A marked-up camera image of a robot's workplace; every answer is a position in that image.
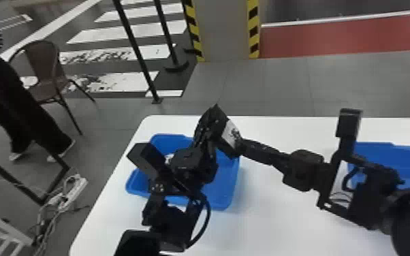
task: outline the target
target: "chair leg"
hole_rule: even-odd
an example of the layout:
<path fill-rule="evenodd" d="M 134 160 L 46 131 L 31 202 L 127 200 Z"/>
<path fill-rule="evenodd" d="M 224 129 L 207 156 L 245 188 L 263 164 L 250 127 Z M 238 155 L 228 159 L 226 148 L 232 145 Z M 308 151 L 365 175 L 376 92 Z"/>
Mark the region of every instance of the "chair leg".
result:
<path fill-rule="evenodd" d="M 72 111 L 71 111 L 70 108 L 68 107 L 67 102 L 65 101 L 65 99 L 63 98 L 63 96 L 62 96 L 61 94 L 59 94 L 59 97 L 60 97 L 60 100 L 58 100 L 57 102 L 58 102 L 59 104 L 61 104 L 61 105 L 63 106 L 63 108 L 65 108 L 65 110 L 67 110 L 67 113 L 68 113 L 68 115 L 70 116 L 70 118 L 71 118 L 73 124 L 75 125 L 76 130 L 78 130 L 78 133 L 79 133 L 80 135 L 82 135 L 82 131 L 81 131 L 80 127 L 78 126 L 78 123 L 76 122 L 75 117 L 74 117 L 73 114 L 72 114 Z"/>
<path fill-rule="evenodd" d="M 72 79 L 69 79 L 69 81 L 74 84 L 76 86 L 76 88 L 78 88 L 78 90 L 80 90 L 82 93 L 84 93 L 91 101 L 95 102 L 95 99 L 92 98 L 92 96 L 90 94 L 88 94 L 81 86 L 78 85 L 77 82 L 75 82 Z"/>

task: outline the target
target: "gray floor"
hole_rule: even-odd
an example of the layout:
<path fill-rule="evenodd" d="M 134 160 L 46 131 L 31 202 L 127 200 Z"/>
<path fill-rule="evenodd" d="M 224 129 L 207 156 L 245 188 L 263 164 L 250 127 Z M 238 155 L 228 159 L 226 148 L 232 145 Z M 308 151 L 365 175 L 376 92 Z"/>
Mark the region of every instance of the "gray floor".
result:
<path fill-rule="evenodd" d="M 410 117 L 410 52 L 200 63 L 183 98 L 165 99 L 161 105 L 150 99 L 68 102 L 84 130 L 82 137 L 60 106 L 46 108 L 78 140 L 65 160 L 90 182 L 79 204 L 93 205 L 140 121 L 152 114 L 201 114 L 219 103 L 229 115 L 336 116 L 340 108 L 352 107 L 366 116 Z M 46 163 L 46 153 L 38 147 L 18 164 L 9 163 L 8 154 L 8 138 L 0 128 L 0 164 L 19 179 L 44 188 L 59 170 Z M 0 182 L 0 217 L 26 231 L 37 210 Z M 61 219 L 47 255 L 68 254 L 87 212 Z"/>

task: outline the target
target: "blue plastic tray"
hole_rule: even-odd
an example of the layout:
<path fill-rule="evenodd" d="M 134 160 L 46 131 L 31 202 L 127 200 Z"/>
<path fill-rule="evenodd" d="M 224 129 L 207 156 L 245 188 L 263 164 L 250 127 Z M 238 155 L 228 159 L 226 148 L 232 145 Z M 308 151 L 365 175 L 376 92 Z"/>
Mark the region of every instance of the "blue plastic tray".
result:
<path fill-rule="evenodd" d="M 157 134 L 151 138 L 153 144 L 163 155 L 174 153 L 179 148 L 187 148 L 192 138 L 177 134 Z M 225 210 L 232 203 L 235 184 L 237 181 L 240 159 L 229 159 L 223 152 L 217 151 L 219 165 L 215 180 L 205 185 L 202 192 L 207 196 L 213 210 Z M 139 169 L 135 169 L 125 185 L 125 190 L 134 195 L 149 197 L 148 177 Z M 170 203 L 186 206 L 186 197 L 167 197 Z"/>
<path fill-rule="evenodd" d="M 369 161 L 392 167 L 399 171 L 400 177 L 405 180 L 400 189 L 410 188 L 410 146 L 397 146 L 392 143 L 381 142 L 357 142 L 354 153 L 366 157 Z M 351 183 L 353 187 L 365 179 L 364 174 L 356 174 Z"/>

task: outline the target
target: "power strip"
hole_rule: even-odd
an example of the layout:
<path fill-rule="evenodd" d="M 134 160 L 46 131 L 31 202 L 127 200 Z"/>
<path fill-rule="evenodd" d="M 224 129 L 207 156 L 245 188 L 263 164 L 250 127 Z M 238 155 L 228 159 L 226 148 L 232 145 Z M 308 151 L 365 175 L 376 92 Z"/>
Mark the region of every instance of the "power strip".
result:
<path fill-rule="evenodd" d="M 87 186 L 87 183 L 86 178 L 77 177 L 73 189 L 65 195 L 65 198 L 67 199 L 59 204 L 58 210 L 61 212 L 68 210 L 71 204 L 78 198 L 78 196 L 80 196 L 81 192 Z"/>

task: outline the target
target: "brown wicker chair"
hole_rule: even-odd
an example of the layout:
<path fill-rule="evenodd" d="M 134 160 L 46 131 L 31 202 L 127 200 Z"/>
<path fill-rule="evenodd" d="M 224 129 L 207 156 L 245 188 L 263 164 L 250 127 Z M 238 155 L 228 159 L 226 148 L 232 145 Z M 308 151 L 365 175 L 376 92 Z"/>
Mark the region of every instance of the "brown wicker chair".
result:
<path fill-rule="evenodd" d="M 76 129 L 82 135 L 81 129 L 61 92 L 72 83 L 91 101 L 95 102 L 95 100 L 75 81 L 67 78 L 63 71 L 62 64 L 59 61 L 59 48 L 49 41 L 34 41 L 18 49 L 8 62 L 11 63 L 22 53 L 26 54 L 33 73 L 38 79 L 36 84 L 29 87 L 29 92 L 39 104 L 59 103 L 63 106 L 70 115 Z"/>

